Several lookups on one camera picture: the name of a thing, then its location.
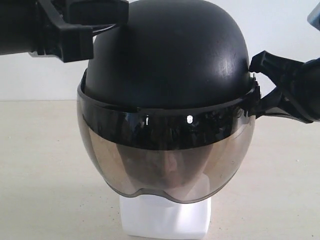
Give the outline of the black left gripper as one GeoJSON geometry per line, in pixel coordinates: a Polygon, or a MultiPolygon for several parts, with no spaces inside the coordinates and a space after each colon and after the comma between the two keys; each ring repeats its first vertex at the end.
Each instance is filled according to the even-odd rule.
{"type": "Polygon", "coordinates": [[[127,0],[37,0],[39,43],[35,56],[64,63],[91,60],[93,38],[125,25],[127,0]]]}

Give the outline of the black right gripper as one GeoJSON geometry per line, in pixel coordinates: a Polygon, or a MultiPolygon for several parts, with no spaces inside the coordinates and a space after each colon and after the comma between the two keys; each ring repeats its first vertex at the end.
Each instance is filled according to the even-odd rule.
{"type": "Polygon", "coordinates": [[[254,97],[249,116],[280,117],[303,123],[320,121],[319,58],[301,62],[264,50],[252,57],[249,72],[261,73],[277,86],[262,98],[254,97]],[[283,93],[278,87],[284,87],[283,93]]]}

